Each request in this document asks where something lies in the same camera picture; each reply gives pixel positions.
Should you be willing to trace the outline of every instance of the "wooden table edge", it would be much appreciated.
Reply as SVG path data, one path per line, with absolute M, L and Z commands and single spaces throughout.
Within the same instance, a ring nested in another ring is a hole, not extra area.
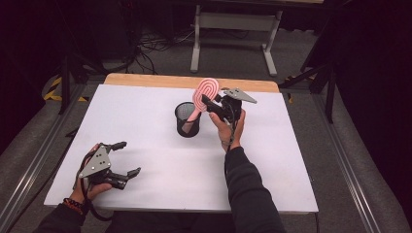
M 109 74 L 104 84 L 135 85 L 147 87 L 197 88 L 202 77 L 159 76 L 139 74 Z M 244 91 L 279 93 L 279 87 L 272 81 L 252 81 L 234 79 L 216 79 L 221 88 L 239 87 Z

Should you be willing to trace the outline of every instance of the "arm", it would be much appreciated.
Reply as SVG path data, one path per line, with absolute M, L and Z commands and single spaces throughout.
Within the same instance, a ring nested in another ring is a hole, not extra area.
M 43 218 L 34 232 L 81 232 L 85 218 L 86 216 L 81 216 L 66 205 L 59 204 Z
M 111 189 L 109 183 L 94 186 L 87 192 L 87 197 L 93 200 L 98 194 Z M 88 209 L 84 206 L 85 198 L 82 193 L 80 179 L 77 179 L 75 189 L 69 198 L 65 198 L 50 214 L 40 222 L 36 233 L 40 232 L 81 232 L 81 226 L 85 222 Z
M 286 232 L 270 192 L 243 148 L 230 150 L 224 164 L 236 232 Z

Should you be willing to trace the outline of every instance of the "wrist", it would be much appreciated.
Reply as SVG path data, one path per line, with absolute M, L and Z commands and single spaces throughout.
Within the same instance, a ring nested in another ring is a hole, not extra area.
M 73 192 L 70 197 L 73 201 L 79 202 L 81 204 L 85 203 L 85 198 L 82 193 Z
M 76 200 L 73 200 L 71 198 L 64 198 L 62 204 L 67 208 L 77 212 L 81 216 L 87 215 L 88 207 L 83 203 L 77 202 Z
M 233 150 L 235 148 L 241 147 L 240 142 L 233 142 L 232 145 L 230 146 L 230 149 Z
M 227 149 L 229 148 L 229 146 L 231 146 L 231 143 L 227 141 L 221 141 L 221 145 L 222 145 L 223 150 L 227 152 Z

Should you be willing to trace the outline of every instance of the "black sleeve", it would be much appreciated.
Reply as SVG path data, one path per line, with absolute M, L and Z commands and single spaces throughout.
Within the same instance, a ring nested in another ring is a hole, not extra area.
M 33 232 L 81 232 L 85 216 L 60 204 L 40 222 Z
M 286 232 L 258 168 L 249 161 L 243 148 L 226 154 L 224 169 L 236 232 Z

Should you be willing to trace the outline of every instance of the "black cable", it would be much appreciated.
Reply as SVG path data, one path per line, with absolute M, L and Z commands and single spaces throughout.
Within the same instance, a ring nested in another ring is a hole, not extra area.
M 80 170 L 79 171 L 83 171 L 83 169 L 85 168 L 86 162 L 89 158 L 93 157 L 94 153 L 90 152 L 88 153 L 85 158 L 82 161 L 82 165 L 80 166 Z M 90 199 L 88 199 L 87 197 L 87 191 L 90 188 L 90 184 L 87 186 L 85 186 L 85 179 L 80 179 L 80 186 L 82 188 L 82 194 L 83 197 L 85 198 L 85 205 L 86 207 L 91 211 L 91 213 L 99 220 L 101 221 L 110 221 L 112 220 L 112 216 L 109 217 L 105 217 L 105 216 L 101 216 L 100 214 L 97 213 L 96 209 L 94 209 L 93 203 L 91 202 Z
M 245 35 L 243 35 L 243 36 L 237 36 L 237 35 L 235 35 L 235 34 L 230 33 L 230 32 L 227 31 L 227 30 L 223 30 L 223 33 L 224 33 L 224 34 L 227 34 L 227 35 L 229 35 L 229 36 L 231 36 L 231 37 L 234 37 L 234 38 L 237 38 L 237 39 L 245 39 L 245 38 L 249 35 L 249 31 L 244 31 L 244 32 L 246 32 Z
M 315 213 L 315 220 L 316 220 L 316 232 L 321 233 L 321 227 L 319 225 L 319 216 L 318 213 Z
M 131 56 L 127 59 L 127 62 L 125 64 L 122 64 L 122 65 L 120 65 L 118 67 L 115 67 L 115 68 L 106 69 L 106 68 L 103 67 L 103 68 L 101 68 L 101 70 L 97 71 L 97 70 L 90 67 L 92 70 L 89 70 L 89 69 L 86 69 L 86 68 L 85 68 L 85 70 L 91 75 L 107 75 L 107 74 L 110 74 L 110 73 L 116 73 L 116 72 L 118 72 L 120 70 L 123 70 L 123 69 L 128 69 L 128 67 L 133 63 L 133 61 L 134 61 L 134 57 Z
M 176 40 L 176 38 L 179 38 L 181 36 L 186 36 L 188 32 L 190 32 L 189 34 L 191 34 L 193 32 L 193 29 L 187 28 L 187 29 L 183 29 L 179 31 L 178 33 L 174 35 L 173 42 Z M 158 33 L 155 33 L 154 31 L 149 32 L 149 33 L 142 33 L 142 38 L 145 38 L 145 37 L 147 37 L 147 40 L 140 40 L 141 43 L 146 43 L 150 41 L 160 41 L 164 43 L 170 43 L 170 40 L 165 39 L 162 35 L 159 35 Z
M 151 40 L 151 38 L 149 37 L 149 40 L 140 42 L 141 43 L 140 47 L 143 47 L 143 48 L 147 49 L 147 50 L 142 50 L 142 52 L 144 52 L 144 53 L 149 53 L 149 52 L 152 52 L 153 50 L 166 51 L 166 50 L 169 50 L 170 48 L 172 48 L 173 46 L 178 45 L 178 44 L 182 43 L 183 41 L 187 40 L 188 37 L 193 33 L 194 33 L 194 31 L 191 30 L 190 33 L 188 35 L 186 35 L 185 38 L 183 38 L 180 41 L 176 41 L 177 37 L 175 37 L 173 39 L 173 42 L 171 42 L 171 43 L 166 41 L 166 40 L 161 41 L 158 38 L 154 38 L 154 40 Z
M 67 151 L 69 150 L 70 146 L 73 143 L 73 140 L 75 139 L 75 135 L 77 133 L 77 130 L 79 130 L 79 127 L 76 128 L 75 130 L 73 130 L 72 132 L 66 134 L 66 137 L 71 137 L 72 139 L 70 140 L 69 144 L 67 145 L 67 147 L 64 149 L 64 152 L 62 155 L 60 155 L 60 158 L 58 159 L 56 165 L 53 167 L 51 173 L 49 174 L 49 176 L 46 178 L 46 181 L 42 184 L 42 186 L 39 188 L 39 190 L 37 190 L 37 192 L 34 194 L 34 196 L 28 201 L 28 203 L 25 205 L 25 207 L 20 211 L 20 213 L 18 214 L 18 216 L 15 217 L 15 219 L 13 220 L 12 224 L 9 226 L 9 228 L 7 229 L 7 233 L 11 232 L 13 227 L 15 227 L 16 223 L 20 220 L 20 218 L 24 215 L 24 213 L 27 211 L 27 209 L 31 206 L 31 204 L 33 204 L 33 202 L 36 200 L 36 198 L 39 196 L 40 192 L 43 191 L 43 189 L 45 188 L 45 186 L 48 184 L 49 180 L 55 175 L 57 168 L 60 167 L 61 163 L 63 162 L 64 157 L 66 156 Z
M 143 73 L 145 73 L 145 68 L 146 68 L 146 69 L 152 71 L 152 74 L 153 74 L 153 75 L 157 75 L 157 72 L 155 71 L 155 66 L 154 66 L 152 60 L 151 60 L 147 55 L 145 55 L 145 54 L 143 54 L 143 53 L 142 53 L 142 56 L 145 57 L 145 59 L 148 58 L 149 61 L 150 61 L 151 64 L 152 64 L 152 69 L 151 69 L 151 68 L 143 65 L 142 63 L 140 63 L 139 60 L 136 58 L 136 62 L 137 62 L 137 64 L 140 66 L 140 68 L 142 68 Z
M 230 147 L 231 147 L 231 144 L 233 143 L 233 139 L 234 139 L 234 133 L 236 131 L 237 121 L 234 118 L 234 112 L 233 112 L 233 109 L 232 109 L 231 105 L 227 105 L 227 106 L 230 108 L 230 111 L 232 113 L 232 120 L 233 120 L 233 126 L 231 128 L 231 134 L 230 134 L 230 142 L 229 142 L 229 146 L 227 147 L 227 151 L 230 151 Z

